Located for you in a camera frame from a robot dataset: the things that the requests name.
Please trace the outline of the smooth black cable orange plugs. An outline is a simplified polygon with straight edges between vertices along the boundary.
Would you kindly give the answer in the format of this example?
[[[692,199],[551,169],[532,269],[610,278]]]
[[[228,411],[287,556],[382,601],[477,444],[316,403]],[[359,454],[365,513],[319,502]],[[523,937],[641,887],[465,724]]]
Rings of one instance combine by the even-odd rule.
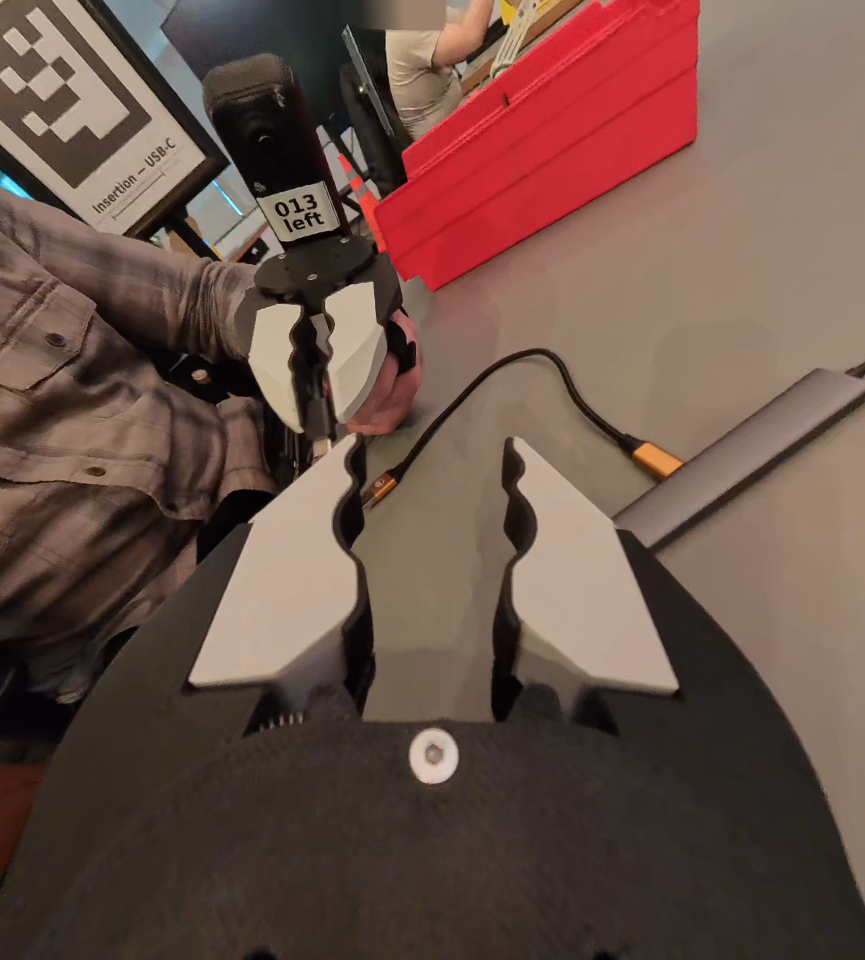
[[[565,361],[554,351],[546,347],[531,347],[508,354],[490,366],[487,366],[462,392],[426,427],[415,444],[406,453],[403,459],[390,469],[379,474],[378,477],[364,490],[360,496],[363,509],[369,510],[386,498],[401,483],[415,461],[426,450],[428,444],[436,437],[439,429],[444,426],[450,417],[457,413],[463,403],[469,400],[474,391],[484,385],[488,378],[500,370],[525,361],[541,359],[551,364],[559,374],[559,378],[567,392],[567,396],[583,416],[583,418],[607,438],[621,453],[637,467],[657,481],[665,481],[683,467],[683,461],[668,450],[656,443],[638,438],[624,432],[613,423],[600,415],[586,401],[580,392],[575,379]]]

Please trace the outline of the large framed marker sign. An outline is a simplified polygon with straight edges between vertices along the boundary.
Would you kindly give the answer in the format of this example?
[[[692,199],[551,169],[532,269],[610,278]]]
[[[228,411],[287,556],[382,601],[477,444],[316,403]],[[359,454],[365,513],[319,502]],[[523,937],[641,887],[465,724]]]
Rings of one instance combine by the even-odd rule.
[[[103,2],[0,1],[0,171],[147,238],[230,162]]]

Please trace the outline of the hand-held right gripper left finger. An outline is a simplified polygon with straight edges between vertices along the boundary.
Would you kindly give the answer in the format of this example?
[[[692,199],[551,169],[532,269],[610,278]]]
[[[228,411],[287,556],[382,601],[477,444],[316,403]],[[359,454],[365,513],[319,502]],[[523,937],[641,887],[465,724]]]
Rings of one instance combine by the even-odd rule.
[[[187,676],[193,688],[262,686],[298,714],[315,689],[337,685],[364,708],[374,631],[352,546],[365,474],[364,440],[350,434],[256,514]]]

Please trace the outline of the red plastic bin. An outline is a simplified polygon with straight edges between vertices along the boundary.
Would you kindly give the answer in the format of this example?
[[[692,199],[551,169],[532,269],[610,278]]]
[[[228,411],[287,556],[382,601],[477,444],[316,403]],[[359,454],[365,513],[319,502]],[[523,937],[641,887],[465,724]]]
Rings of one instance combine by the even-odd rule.
[[[431,291],[691,146],[699,1],[589,2],[403,152],[377,207]]]

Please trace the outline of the grey usb hub with cable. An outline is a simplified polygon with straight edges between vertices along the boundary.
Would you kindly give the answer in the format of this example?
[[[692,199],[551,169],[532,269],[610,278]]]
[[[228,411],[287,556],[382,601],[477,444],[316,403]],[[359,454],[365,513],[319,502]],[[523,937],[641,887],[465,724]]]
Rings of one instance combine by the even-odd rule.
[[[669,546],[865,404],[865,360],[815,368],[613,518],[646,549]]]

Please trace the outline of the black office chair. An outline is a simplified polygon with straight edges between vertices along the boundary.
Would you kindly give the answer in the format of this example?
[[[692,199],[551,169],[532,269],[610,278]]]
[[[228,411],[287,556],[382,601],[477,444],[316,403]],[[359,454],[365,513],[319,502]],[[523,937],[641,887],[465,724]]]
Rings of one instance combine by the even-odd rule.
[[[403,153],[413,138],[392,99],[385,33],[345,26],[341,38],[347,62],[340,68],[340,96],[383,200],[407,182]]]

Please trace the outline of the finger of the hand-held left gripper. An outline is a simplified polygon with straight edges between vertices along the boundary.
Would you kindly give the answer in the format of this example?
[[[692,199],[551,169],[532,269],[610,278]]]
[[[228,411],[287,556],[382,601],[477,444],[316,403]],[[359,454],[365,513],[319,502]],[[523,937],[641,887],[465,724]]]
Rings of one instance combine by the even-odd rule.
[[[294,329],[304,318],[301,305],[276,303],[258,309],[248,365],[266,405],[286,428],[306,432],[301,392],[295,384]]]
[[[388,352],[387,335],[377,315],[375,285],[354,283],[324,300],[330,326],[326,378],[335,420],[347,425],[363,406]]]

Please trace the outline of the person's left hand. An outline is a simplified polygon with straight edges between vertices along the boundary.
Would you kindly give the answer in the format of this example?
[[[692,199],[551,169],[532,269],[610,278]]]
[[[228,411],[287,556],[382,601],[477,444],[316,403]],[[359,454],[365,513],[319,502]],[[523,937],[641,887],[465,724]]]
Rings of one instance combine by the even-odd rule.
[[[378,437],[393,433],[405,422],[421,386],[422,352],[415,322],[399,309],[392,315],[388,328],[393,325],[398,326],[405,341],[415,348],[415,363],[401,372],[396,356],[391,353],[385,356],[372,390],[345,424],[354,434]]]

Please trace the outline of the orange striped traffic cone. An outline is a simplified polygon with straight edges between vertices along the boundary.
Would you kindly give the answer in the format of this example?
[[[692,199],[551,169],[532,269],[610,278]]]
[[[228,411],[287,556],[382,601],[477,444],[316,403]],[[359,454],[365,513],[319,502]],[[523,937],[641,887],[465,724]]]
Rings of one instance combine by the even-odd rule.
[[[339,154],[338,160],[346,176],[352,196],[372,234],[376,249],[378,253],[384,254],[387,251],[387,245],[376,216],[379,201],[352,161],[343,153]]]

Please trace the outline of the white stand with acrylic arms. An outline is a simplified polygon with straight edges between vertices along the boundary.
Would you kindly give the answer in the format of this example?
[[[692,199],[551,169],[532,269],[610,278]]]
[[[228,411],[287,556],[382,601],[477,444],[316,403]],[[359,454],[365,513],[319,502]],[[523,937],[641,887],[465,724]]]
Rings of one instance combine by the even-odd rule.
[[[502,2],[502,21],[506,27],[490,67],[489,78],[493,79],[509,69],[523,49],[537,40],[546,31],[543,18],[554,5],[553,1],[521,1],[516,4]]]

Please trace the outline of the person's plaid shirt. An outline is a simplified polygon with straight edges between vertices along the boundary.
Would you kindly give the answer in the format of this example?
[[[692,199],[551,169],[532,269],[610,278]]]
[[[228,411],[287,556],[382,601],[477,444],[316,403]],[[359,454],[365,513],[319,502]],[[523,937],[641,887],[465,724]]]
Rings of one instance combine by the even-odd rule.
[[[0,187],[0,643],[139,628],[274,496],[261,402],[168,382],[90,299],[106,236]]]

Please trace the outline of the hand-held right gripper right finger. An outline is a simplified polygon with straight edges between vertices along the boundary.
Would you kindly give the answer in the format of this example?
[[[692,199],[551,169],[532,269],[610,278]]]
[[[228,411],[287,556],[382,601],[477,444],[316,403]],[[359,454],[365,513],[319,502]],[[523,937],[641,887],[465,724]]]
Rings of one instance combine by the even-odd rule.
[[[671,697],[680,683],[612,521],[524,439],[501,457],[502,530],[513,554],[493,620],[491,711],[527,687],[576,716],[594,691]]]

